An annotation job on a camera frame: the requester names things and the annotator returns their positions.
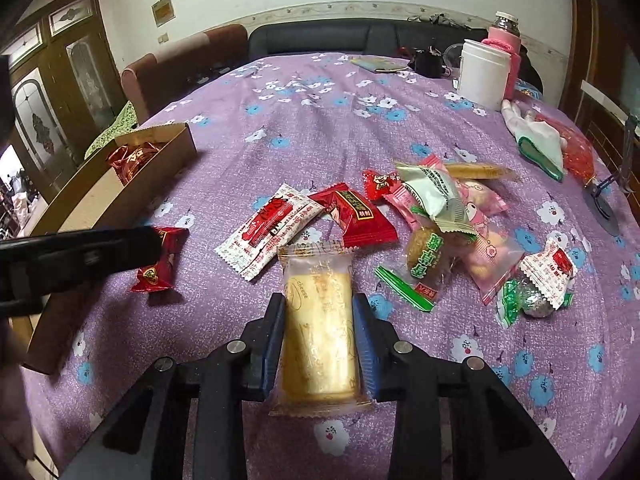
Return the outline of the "yellow cheese cake packet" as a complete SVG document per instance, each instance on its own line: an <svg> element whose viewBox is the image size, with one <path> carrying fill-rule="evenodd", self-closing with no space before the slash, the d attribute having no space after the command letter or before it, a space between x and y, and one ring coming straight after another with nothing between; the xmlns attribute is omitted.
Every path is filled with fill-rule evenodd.
<svg viewBox="0 0 640 480"><path fill-rule="evenodd" d="M326 417L363 410L352 315L352 250L341 242L279 249L285 322L271 414Z"/></svg>

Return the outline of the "small red candy packet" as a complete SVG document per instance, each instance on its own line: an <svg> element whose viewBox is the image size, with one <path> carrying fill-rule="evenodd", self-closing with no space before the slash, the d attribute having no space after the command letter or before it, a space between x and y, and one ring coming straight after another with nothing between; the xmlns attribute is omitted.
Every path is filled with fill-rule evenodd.
<svg viewBox="0 0 640 480"><path fill-rule="evenodd" d="M160 258L137 270L137 281L130 288L132 292L150 294L174 288L175 266L190 230L175 226L154 226L154 231L160 237Z"/></svg>

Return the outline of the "brown cake green label packet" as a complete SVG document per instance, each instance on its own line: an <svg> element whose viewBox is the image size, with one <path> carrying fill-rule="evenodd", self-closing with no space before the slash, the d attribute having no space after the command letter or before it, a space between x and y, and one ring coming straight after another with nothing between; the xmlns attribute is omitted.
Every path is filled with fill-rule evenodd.
<svg viewBox="0 0 640 480"><path fill-rule="evenodd" d="M378 266L374 273L411 307L431 312L455 263L445 235L438 229L421 226L409 238L406 258Z"/></svg>

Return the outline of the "white red long snack packet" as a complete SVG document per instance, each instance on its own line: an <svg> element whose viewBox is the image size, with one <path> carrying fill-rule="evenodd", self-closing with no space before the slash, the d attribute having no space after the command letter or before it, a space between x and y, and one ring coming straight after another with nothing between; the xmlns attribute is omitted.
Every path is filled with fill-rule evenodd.
<svg viewBox="0 0 640 480"><path fill-rule="evenodd" d="M278 250L322 211L320 204L283 183L215 252L241 278L253 281Z"/></svg>

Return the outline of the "green silver candy packet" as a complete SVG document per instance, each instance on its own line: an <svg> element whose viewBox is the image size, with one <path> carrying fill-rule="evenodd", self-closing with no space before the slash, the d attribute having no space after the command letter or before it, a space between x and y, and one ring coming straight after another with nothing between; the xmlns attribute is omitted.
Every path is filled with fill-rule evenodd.
<svg viewBox="0 0 640 480"><path fill-rule="evenodd" d="M506 280L498 291L496 320L502 328L508 328L521 314L529 318L548 318L557 310L570 306L574 297L574 292L570 290L572 285L573 281L569 280L563 300L555 308L529 278L518 272Z"/></svg>

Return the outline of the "pink cartoon snack packet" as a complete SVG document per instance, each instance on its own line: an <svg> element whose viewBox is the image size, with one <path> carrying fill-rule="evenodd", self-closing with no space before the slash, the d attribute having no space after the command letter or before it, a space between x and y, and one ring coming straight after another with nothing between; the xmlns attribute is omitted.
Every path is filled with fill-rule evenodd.
<svg viewBox="0 0 640 480"><path fill-rule="evenodd" d="M449 174L444 163L434 155L428 156L418 164L408 165L427 166L444 170ZM491 221L492 217L506 211L506 203L496 192L477 180L452 180L465 204L466 216L477 230L476 237L461 233L442 233L405 187L402 194L412 200L409 214L418 222L416 230L421 226L427 226L438 229L445 235L450 254L462 261L466 272L480 292L480 298L484 304L489 304L498 289L515 271L524 256L524 250L511 235Z"/></svg>

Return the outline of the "green white snack packet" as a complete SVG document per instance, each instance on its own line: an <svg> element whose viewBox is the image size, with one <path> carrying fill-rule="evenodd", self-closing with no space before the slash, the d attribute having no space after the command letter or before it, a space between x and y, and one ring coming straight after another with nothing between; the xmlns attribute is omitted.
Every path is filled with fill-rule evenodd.
<svg viewBox="0 0 640 480"><path fill-rule="evenodd" d="M443 233L477 236L454 180L446 171L404 162L394 165L404 187Z"/></svg>

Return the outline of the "white red short snack packet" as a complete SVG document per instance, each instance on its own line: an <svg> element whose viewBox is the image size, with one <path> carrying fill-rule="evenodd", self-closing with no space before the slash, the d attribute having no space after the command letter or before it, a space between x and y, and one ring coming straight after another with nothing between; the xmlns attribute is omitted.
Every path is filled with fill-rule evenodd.
<svg viewBox="0 0 640 480"><path fill-rule="evenodd" d="M577 266L554 238L548 238L544 249L525 256L518 265L553 310L565 304L565 297L577 274Z"/></svg>

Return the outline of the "yellow wafer bar packet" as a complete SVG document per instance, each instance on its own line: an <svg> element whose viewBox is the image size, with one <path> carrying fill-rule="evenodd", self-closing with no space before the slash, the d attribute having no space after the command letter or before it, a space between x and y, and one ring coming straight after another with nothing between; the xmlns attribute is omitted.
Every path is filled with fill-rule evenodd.
<svg viewBox="0 0 640 480"><path fill-rule="evenodd" d="M520 176L512 169L479 162L445 162L451 177L460 180L509 180L518 182Z"/></svg>

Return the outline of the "shallow cardboard box tray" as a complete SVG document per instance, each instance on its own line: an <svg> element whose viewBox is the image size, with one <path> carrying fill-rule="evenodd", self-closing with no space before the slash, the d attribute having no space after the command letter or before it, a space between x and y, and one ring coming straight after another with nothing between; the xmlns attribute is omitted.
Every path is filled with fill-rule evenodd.
<svg viewBox="0 0 640 480"><path fill-rule="evenodd" d="M123 184L107 162L122 145L160 144L155 154ZM190 128L184 122L138 129L119 136L95 152L55 196L32 234L44 235L84 229L128 228L143 209L165 188L174 175L196 157ZM82 284L70 292L51 295L32 324L23 366L52 375L70 355L73 341L88 311L96 302L101 280Z"/></svg>

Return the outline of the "dark red candy packets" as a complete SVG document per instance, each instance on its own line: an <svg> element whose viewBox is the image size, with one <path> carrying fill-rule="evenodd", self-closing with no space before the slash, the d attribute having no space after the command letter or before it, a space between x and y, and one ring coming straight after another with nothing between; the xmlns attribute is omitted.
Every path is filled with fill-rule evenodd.
<svg viewBox="0 0 640 480"><path fill-rule="evenodd" d="M107 157L108 164L116 172L123 185L127 185L137 172L163 147L161 143L143 142L139 145L125 144Z"/></svg>

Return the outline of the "green floral blanket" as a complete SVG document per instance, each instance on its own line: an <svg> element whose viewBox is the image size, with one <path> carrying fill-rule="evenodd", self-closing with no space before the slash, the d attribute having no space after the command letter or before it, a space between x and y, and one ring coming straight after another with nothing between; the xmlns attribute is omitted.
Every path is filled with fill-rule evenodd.
<svg viewBox="0 0 640 480"><path fill-rule="evenodd" d="M125 106L119 112L114 122L103 130L89 145L85 152L85 160L88 160L96 151L102 150L106 144L114 140L118 136L134 131L138 128L138 118L134 104L127 101Z"/></svg>

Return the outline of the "purple floral tablecloth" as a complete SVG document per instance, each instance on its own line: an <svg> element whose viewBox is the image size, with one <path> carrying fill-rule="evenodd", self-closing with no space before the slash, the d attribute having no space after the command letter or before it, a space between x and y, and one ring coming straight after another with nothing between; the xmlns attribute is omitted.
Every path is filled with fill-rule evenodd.
<svg viewBox="0 0 640 480"><path fill-rule="evenodd" d="M639 227L619 190L606 199L620 218L608 235L573 177L555 182L521 159L502 116L443 80L376 76L344 55L265 58L172 102L153 125L184 122L198 159L158 196L151 220L189 232L167 298L131 291L134 274L112 276L53 376L26 372L32 420L65 468L134 381L161 356L207 356L239 336L282 286L270 264L244 281L216 254L282 184L309 194L364 170L389 172L429 154L513 169L495 188L497 221L526 252L556 240L577 268L574 299L545 320L502 327L463 268L423 313L375 276L404 258L402 246L360 252L354 285L402 338L441 359L481 356L518 397L578 479L595 479L622 452L639 415Z"/></svg>

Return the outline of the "wooden glass door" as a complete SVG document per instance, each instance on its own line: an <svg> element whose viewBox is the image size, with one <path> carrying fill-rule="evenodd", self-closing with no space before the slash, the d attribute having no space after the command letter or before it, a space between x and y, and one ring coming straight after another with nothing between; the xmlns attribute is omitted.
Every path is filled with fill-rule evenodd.
<svg viewBox="0 0 640 480"><path fill-rule="evenodd" d="M10 61L10 142L38 193L53 200L125 105L99 0L54 0L1 44Z"/></svg>

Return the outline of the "white green work glove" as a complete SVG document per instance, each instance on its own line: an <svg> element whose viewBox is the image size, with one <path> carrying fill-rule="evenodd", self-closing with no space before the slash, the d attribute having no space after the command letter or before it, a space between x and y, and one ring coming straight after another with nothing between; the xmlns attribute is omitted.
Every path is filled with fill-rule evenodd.
<svg viewBox="0 0 640 480"><path fill-rule="evenodd" d="M530 113L523 115L518 104L509 100L502 101L501 114L520 155L556 182L562 182L564 162L559 131Z"/></svg>

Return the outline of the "black phone stand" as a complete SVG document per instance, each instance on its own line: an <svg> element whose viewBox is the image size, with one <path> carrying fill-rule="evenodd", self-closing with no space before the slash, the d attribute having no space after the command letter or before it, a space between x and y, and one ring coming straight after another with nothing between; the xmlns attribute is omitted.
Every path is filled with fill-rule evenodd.
<svg viewBox="0 0 640 480"><path fill-rule="evenodd" d="M582 197L589 211L605 232L612 237L620 235L620 222L613 208L603 196L605 190L616 184L625 194L631 192L630 178L632 173L632 159L634 158L634 146L638 136L636 130L639 125L639 117L630 114L624 122L624 143L622 163L615 172L598 184L592 181L582 191Z"/></svg>

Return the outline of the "red mesh gift bag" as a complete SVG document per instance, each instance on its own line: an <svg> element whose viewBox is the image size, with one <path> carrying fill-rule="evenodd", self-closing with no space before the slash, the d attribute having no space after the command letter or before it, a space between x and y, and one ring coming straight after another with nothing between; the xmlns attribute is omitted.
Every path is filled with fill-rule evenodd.
<svg viewBox="0 0 640 480"><path fill-rule="evenodd" d="M564 169L582 182L583 186L587 186L596 175L591 143L579 130L564 122L558 122L539 112L535 114L535 118L538 122L546 122L559 133Z"/></svg>

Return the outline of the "flat booklet on table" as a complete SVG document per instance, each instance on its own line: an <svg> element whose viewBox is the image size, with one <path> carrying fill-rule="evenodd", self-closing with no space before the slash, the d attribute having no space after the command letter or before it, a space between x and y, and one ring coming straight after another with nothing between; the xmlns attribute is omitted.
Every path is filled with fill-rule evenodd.
<svg viewBox="0 0 640 480"><path fill-rule="evenodd" d="M370 73L391 74L399 73L408 68L408 64L398 60L376 58L375 56L354 56L350 62Z"/></svg>

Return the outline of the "small black object on table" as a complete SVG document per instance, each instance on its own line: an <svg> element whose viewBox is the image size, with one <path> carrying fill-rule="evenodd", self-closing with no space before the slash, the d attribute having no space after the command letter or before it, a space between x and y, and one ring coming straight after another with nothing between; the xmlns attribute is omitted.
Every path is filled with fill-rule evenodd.
<svg viewBox="0 0 640 480"><path fill-rule="evenodd" d="M442 54L434 47L414 50L408 66L426 78L442 78L446 75Z"/></svg>

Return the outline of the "white plastic jar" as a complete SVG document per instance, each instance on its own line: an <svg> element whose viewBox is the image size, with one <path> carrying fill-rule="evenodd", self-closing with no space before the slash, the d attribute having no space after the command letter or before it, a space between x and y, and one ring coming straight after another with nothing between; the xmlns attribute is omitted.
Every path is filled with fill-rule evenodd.
<svg viewBox="0 0 640 480"><path fill-rule="evenodd" d="M477 105L500 110L511 58L503 50L465 39L460 58L458 93Z"/></svg>

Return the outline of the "black leather sofa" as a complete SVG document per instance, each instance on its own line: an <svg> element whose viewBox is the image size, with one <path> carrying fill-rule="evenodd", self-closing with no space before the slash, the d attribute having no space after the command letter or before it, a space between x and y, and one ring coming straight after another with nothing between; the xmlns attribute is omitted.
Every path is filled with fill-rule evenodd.
<svg viewBox="0 0 640 480"><path fill-rule="evenodd" d="M257 27L248 36L250 61L270 55L304 52L363 53L398 58L401 49L434 47L445 51L465 39L488 37L484 28L471 28L439 14L431 21L332 18Z"/></svg>

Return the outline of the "pink thermos bottle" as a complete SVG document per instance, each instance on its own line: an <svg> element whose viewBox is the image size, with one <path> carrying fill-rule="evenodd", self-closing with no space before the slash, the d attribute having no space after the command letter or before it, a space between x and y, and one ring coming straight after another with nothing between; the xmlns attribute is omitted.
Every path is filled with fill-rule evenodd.
<svg viewBox="0 0 640 480"><path fill-rule="evenodd" d="M506 52L510 56L510 70L506 80L504 97L512 100L515 92L515 84L518 81L518 72L521 67L521 35L518 29L518 18L512 14L497 11L495 21L488 28L488 36L482 40L482 44Z"/></svg>

